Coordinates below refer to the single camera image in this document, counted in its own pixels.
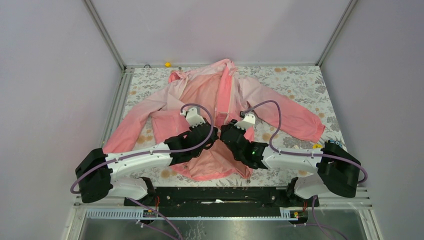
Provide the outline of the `pink zip-up jacket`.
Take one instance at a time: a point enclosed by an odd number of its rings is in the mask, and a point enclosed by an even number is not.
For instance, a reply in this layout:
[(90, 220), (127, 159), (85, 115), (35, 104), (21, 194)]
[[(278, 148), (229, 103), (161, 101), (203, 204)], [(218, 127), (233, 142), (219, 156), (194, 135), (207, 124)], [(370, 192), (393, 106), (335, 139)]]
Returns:
[(136, 70), (128, 100), (130, 110), (103, 146), (105, 153), (133, 150), (143, 131), (146, 141), (156, 144), (186, 132), (189, 124), (180, 109), (190, 103), (203, 106), (201, 115), (216, 127), (239, 120), (241, 111), (254, 107), (261, 120), (299, 140), (317, 143), (325, 131), (316, 114), (241, 75), (229, 59), (188, 71)]

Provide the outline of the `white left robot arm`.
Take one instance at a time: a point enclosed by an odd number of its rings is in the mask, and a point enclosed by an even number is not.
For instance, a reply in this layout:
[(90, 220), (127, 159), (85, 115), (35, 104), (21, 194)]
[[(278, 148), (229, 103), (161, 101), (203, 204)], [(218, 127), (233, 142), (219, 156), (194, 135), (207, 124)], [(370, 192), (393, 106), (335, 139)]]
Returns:
[(77, 180), (71, 192), (79, 194), (86, 204), (105, 197), (123, 197), (148, 206), (155, 200), (151, 181), (129, 178), (129, 174), (189, 162), (211, 148), (217, 139), (218, 129), (206, 122), (147, 149), (104, 153), (102, 148), (95, 148), (76, 167)]

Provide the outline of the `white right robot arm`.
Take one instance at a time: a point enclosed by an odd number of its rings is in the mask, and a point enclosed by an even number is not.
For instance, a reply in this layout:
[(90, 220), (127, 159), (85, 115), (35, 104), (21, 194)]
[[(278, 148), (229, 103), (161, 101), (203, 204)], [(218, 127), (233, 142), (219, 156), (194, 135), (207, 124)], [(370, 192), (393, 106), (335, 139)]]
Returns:
[(299, 206), (327, 192), (344, 198), (356, 196), (363, 167), (336, 143), (328, 141), (323, 148), (274, 150), (268, 143), (247, 140), (245, 132), (237, 126), (237, 120), (221, 126), (220, 140), (236, 161), (255, 170), (289, 168), (309, 173), (290, 183), (286, 198), (291, 205)]

